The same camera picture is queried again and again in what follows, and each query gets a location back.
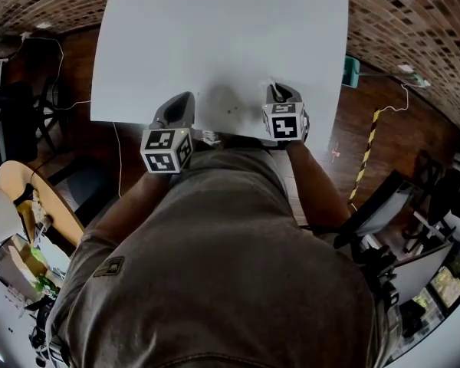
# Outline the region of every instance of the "white board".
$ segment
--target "white board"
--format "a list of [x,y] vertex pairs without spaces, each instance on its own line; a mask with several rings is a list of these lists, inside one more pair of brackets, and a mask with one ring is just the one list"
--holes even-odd
[[347,42],[348,0],[108,0],[91,119],[149,124],[184,91],[195,128],[268,139],[270,80],[298,90],[307,145],[327,147]]

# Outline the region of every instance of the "round table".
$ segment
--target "round table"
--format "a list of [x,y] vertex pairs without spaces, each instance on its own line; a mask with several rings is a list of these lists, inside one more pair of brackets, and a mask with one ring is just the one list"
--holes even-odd
[[[6,161],[0,166],[0,189],[16,200],[24,192],[25,185],[31,181],[34,170],[19,161]],[[39,172],[32,176],[32,185],[39,193],[39,201],[48,215],[53,218],[53,226],[71,244],[80,244],[84,227],[70,206],[61,198],[56,189]]]

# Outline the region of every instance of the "window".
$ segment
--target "window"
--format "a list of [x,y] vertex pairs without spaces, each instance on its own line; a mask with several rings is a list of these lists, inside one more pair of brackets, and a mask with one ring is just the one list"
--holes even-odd
[[431,285],[447,308],[450,308],[460,297],[460,280],[454,278],[446,267],[440,269],[432,279]]
[[426,288],[422,289],[421,293],[414,297],[413,300],[426,310],[426,313],[422,315],[421,318],[422,329],[412,335],[412,337],[400,337],[399,345],[390,356],[389,363],[397,360],[403,354],[411,350],[419,342],[424,340],[445,319],[442,311],[439,309],[437,303]]

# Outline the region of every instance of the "hazard tape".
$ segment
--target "hazard tape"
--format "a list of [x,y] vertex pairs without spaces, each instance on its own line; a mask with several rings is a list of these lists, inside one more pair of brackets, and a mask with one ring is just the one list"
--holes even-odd
[[380,115],[380,109],[376,108],[375,113],[373,115],[373,122],[371,124],[370,138],[368,139],[368,147],[366,148],[366,152],[363,157],[363,163],[361,164],[361,169],[360,169],[360,172],[358,173],[358,177],[356,178],[356,183],[354,184],[354,188],[353,188],[353,191],[351,192],[350,199],[347,202],[348,205],[350,205],[353,202],[353,198],[356,195],[358,187],[360,186],[360,181],[363,178],[363,175],[365,173],[366,164],[368,163],[368,159],[371,153],[371,145],[372,145],[373,139],[375,139],[376,121],[378,120],[379,115]]

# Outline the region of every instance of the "brick ceiling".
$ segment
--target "brick ceiling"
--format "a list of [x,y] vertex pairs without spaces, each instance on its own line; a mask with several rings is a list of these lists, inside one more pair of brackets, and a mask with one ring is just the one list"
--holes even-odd
[[[0,35],[96,25],[106,1],[0,0]],[[460,127],[460,0],[350,0],[347,51],[388,72],[411,64],[432,84],[419,92]]]

